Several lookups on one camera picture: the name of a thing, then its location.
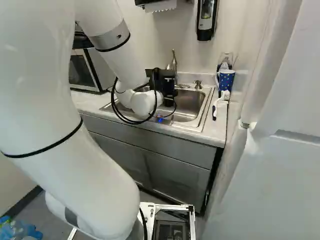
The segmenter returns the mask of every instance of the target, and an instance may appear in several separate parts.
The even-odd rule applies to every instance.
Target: sink
[[[166,107],[161,105],[157,108],[154,115],[155,117],[152,117],[149,121],[164,125],[178,124],[197,128],[200,124],[209,96],[212,97],[212,88],[204,86],[202,89],[181,87],[176,87],[175,89],[178,91],[178,95],[174,98],[176,103],[174,114],[170,115],[175,109],[174,106]],[[149,90],[150,86],[144,86],[135,91],[147,92]],[[115,100],[115,104],[119,111],[126,117],[132,117],[139,120],[147,117],[137,116],[131,109],[124,107],[118,100]],[[109,113],[114,112],[111,103],[103,106],[100,110]]]

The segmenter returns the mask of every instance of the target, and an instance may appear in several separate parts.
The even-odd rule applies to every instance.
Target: floor
[[[151,202],[156,204],[168,204],[154,196],[145,192],[140,192],[141,202]],[[64,223],[62,220],[54,216],[47,208],[45,202],[45,194],[41,193],[35,198],[25,209],[23,209],[16,219],[23,220],[26,223],[34,224],[37,230],[43,233],[43,240],[67,240],[72,227]],[[196,217],[195,232],[197,239],[202,233],[204,220]],[[77,232],[74,240],[92,240],[81,232]]]

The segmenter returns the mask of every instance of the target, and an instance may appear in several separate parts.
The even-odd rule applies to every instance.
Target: countertop
[[[111,93],[106,92],[104,94],[91,94],[81,91],[71,91],[72,100],[82,114],[94,116],[97,118],[106,119],[121,124],[122,122],[114,113],[100,110],[101,107],[111,102]],[[227,132],[227,109],[228,103],[221,101],[218,104],[217,119],[212,119],[212,105],[218,98],[218,91],[215,89],[213,97],[209,103],[208,113],[204,119],[204,126],[202,131],[195,131],[190,129],[183,129],[179,127],[173,127],[169,125],[159,124],[155,122],[145,122],[138,126],[132,126],[133,128],[141,128],[149,131],[174,136],[177,138],[190,140],[193,142],[206,144],[214,147],[224,148],[226,143],[226,132]]]

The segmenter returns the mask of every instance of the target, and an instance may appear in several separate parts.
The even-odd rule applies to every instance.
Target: soap dispenser
[[[210,41],[218,19],[219,0],[198,0],[196,34],[198,41]]]

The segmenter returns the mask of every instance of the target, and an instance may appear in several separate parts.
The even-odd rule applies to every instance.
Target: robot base
[[[141,202],[140,208],[146,220],[147,240],[196,240],[196,216],[193,205]],[[137,218],[141,223],[140,229],[133,230],[135,236],[130,234],[128,237],[130,240],[143,240],[144,238],[140,213]],[[73,240],[76,233],[77,228],[74,227],[67,240]]]

